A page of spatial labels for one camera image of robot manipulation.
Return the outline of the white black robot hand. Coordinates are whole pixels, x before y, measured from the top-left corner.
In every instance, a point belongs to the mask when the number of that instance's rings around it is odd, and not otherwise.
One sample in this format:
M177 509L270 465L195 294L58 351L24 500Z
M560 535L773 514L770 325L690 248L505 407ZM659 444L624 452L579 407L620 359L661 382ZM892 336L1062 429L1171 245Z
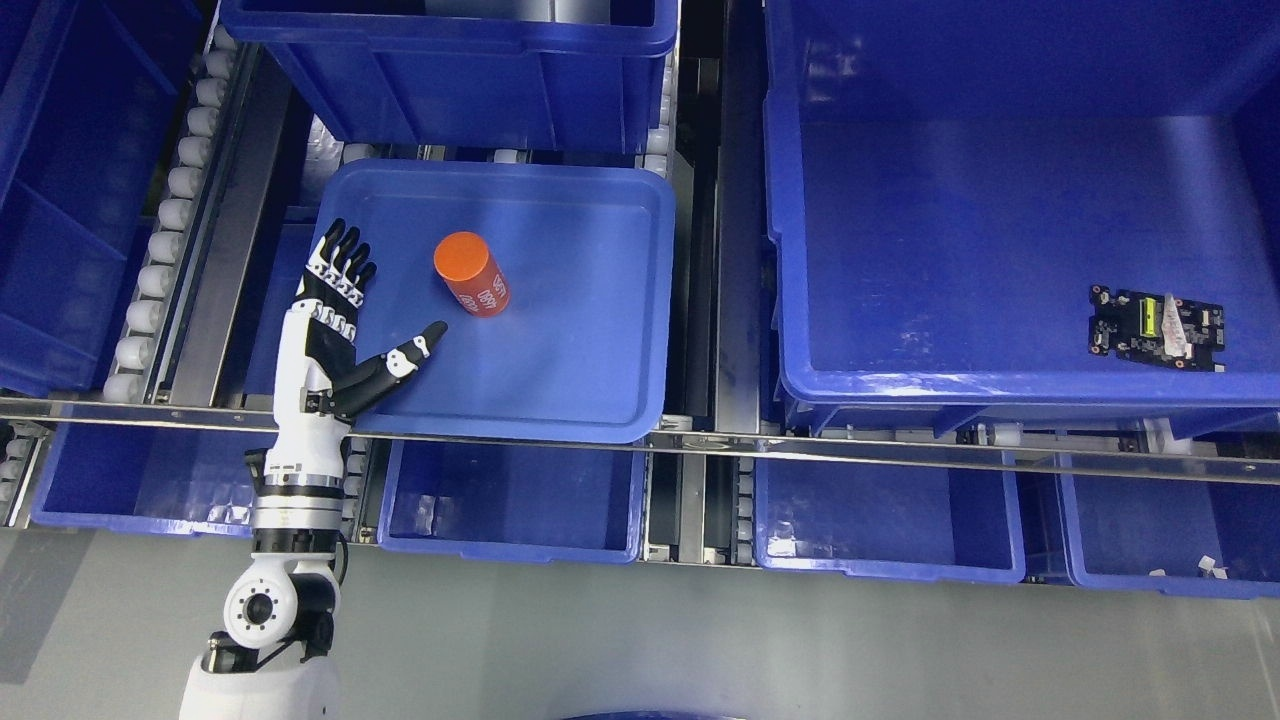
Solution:
M328 418L351 425L419 374L449 329L438 320L357 360L360 313L378 273L361 229L338 217L303 265L282 324L273 398L276 419Z

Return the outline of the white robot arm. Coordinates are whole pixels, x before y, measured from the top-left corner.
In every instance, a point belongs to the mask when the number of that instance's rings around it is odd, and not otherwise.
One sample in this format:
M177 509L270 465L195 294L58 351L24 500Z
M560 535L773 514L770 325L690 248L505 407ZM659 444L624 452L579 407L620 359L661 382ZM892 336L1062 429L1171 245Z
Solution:
M337 719L332 647L347 425L284 419L256 468L252 552L189 670L183 719Z

